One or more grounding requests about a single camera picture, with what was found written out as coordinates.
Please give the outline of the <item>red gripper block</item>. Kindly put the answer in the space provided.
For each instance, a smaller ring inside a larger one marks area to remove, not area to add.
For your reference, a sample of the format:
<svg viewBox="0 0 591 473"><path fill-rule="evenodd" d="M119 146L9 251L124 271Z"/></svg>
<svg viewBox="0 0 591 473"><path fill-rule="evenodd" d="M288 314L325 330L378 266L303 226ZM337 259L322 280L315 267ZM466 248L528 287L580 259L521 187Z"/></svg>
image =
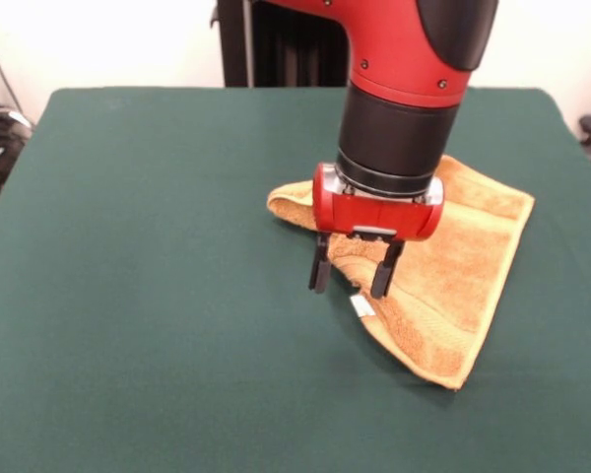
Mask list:
<svg viewBox="0 0 591 473"><path fill-rule="evenodd" d="M393 240L376 267L370 287L370 295L382 299L388 295L405 247L400 240L425 240L437 228L444 208L443 182L435 177L425 194L408 198L387 198L358 189L349 193L348 188L348 183L333 165L322 163L317 166L312 183L312 202L314 222L320 233L316 237L308 289L316 294L322 294L326 289L332 268L330 234L364 234Z"/></svg>

